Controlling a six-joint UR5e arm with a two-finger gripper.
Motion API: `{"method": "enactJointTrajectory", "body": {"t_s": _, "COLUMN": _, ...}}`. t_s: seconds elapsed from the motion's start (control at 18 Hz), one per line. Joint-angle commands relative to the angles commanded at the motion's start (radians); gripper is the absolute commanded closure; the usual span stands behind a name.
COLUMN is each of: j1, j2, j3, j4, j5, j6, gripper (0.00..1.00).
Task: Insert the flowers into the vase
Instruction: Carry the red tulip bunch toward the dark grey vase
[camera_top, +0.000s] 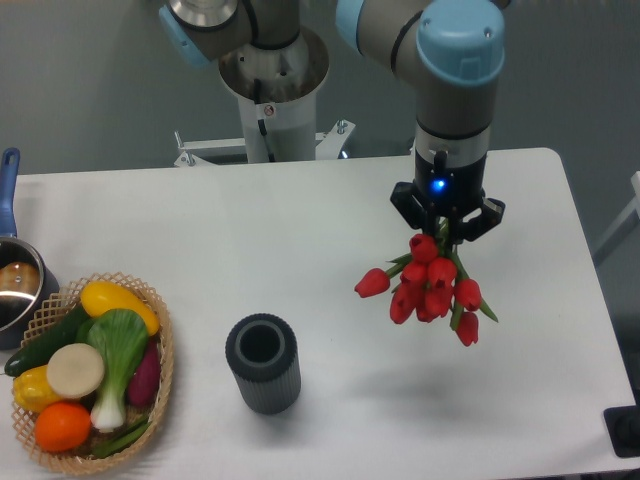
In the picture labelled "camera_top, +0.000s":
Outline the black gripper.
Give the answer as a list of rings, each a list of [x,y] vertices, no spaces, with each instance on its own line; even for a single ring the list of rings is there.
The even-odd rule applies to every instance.
[[[459,166],[450,152],[428,151],[422,155],[417,151],[414,183],[398,182],[390,201],[413,230],[435,235],[436,215],[456,217],[450,220],[450,242],[454,245],[473,242],[498,226],[506,210],[503,201],[484,198],[486,157]],[[473,218],[462,218],[476,209],[479,213]]]

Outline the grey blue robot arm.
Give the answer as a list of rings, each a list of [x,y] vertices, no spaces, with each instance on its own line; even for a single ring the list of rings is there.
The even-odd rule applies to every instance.
[[[182,57],[216,64],[238,100],[252,163],[311,160],[316,95],[327,48],[296,1],[168,1],[161,24]],[[416,95],[415,175],[392,204],[407,224],[445,241],[473,241],[502,220],[483,175],[505,60],[502,4],[493,1],[341,1],[336,26]]]

